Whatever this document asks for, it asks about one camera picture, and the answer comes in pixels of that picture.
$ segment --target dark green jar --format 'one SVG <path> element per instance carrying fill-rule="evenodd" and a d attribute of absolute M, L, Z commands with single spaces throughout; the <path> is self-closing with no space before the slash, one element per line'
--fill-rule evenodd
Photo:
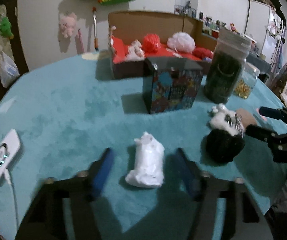
<path fill-rule="evenodd" d="M 241 76 L 249 55 L 251 40 L 221 29 L 207 75 L 204 94 L 211 101 L 227 103 Z"/>

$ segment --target green plush toy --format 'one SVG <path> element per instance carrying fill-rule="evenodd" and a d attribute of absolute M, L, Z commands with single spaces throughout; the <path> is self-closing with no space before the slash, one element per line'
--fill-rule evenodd
<path fill-rule="evenodd" d="M 0 33 L 2 36 L 9 38 L 10 40 L 14 38 L 14 35 L 11 33 L 11 23 L 8 17 L 4 17 L 0 22 Z"/>

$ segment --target red yarn ball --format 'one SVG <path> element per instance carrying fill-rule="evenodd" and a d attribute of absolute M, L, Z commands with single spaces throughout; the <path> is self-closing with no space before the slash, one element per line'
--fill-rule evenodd
<path fill-rule="evenodd" d="M 143 38 L 142 49 L 145 53 L 157 53 L 160 48 L 160 38 L 157 34 L 148 34 Z"/>

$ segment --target cardboard box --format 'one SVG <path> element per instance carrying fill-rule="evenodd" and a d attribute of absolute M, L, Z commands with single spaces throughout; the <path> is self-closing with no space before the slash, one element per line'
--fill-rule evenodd
<path fill-rule="evenodd" d="M 202 67 L 188 58 L 146 58 L 143 100 L 150 114 L 192 107 L 202 80 Z"/>
<path fill-rule="evenodd" d="M 196 43 L 196 46 L 211 51 L 217 45 L 217 41 L 207 36 L 202 36 L 203 23 L 200 20 L 163 12 L 149 11 L 122 11 L 113 12 L 108 16 L 109 28 L 116 27 L 113 35 L 130 45 L 133 41 L 143 42 L 144 37 L 149 34 L 157 34 L 162 44 L 166 44 L 168 38 L 177 32 L 188 33 Z M 114 63 L 114 49 L 109 46 L 112 57 L 111 67 L 114 78 L 143 77 L 144 62 L 121 62 Z"/>

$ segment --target red container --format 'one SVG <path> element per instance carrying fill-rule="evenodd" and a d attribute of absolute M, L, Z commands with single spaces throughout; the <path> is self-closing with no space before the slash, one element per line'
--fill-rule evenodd
<path fill-rule="evenodd" d="M 214 38 L 218 38 L 218 36 L 219 36 L 219 31 L 217 31 L 217 30 L 212 30 L 212 37 L 214 37 Z"/>

